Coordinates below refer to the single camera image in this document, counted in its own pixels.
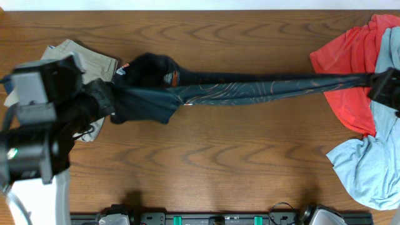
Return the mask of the black orange-patterned jersey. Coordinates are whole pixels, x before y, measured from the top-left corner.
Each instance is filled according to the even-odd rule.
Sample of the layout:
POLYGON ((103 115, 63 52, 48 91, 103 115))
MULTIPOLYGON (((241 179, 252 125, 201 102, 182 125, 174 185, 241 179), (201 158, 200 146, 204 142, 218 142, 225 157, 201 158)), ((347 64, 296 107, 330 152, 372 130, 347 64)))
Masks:
POLYGON ((138 56, 118 69, 109 84, 115 97, 111 122, 169 122, 183 105, 238 106, 322 93, 338 82, 327 74, 196 72, 171 57, 138 56))

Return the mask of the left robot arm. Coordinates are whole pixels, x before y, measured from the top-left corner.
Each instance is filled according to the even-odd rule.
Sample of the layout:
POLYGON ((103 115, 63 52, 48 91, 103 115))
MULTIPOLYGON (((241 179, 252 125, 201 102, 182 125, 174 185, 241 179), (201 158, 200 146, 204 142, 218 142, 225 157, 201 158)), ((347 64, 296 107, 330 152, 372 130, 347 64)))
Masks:
POLYGON ((111 92, 101 79, 61 94, 43 82, 17 92, 9 110, 21 126, 1 131, 1 191, 16 224, 70 224, 69 152, 76 133, 112 112, 111 92))

